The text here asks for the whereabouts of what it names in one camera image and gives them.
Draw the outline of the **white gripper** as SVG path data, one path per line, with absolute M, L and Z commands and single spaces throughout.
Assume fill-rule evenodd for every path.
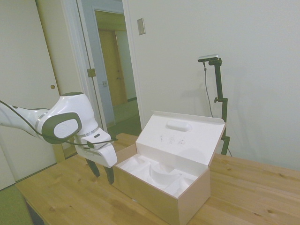
M 108 142 L 111 136 L 106 132 L 94 132 L 88 136 L 75 135 L 75 143 L 84 144 L 76 145 L 77 153 L 86 158 L 86 162 L 98 178 L 100 176 L 99 169 L 96 163 L 103 165 L 109 184 L 114 183 L 114 171 L 112 166 L 117 163 L 117 156 L 113 145 Z

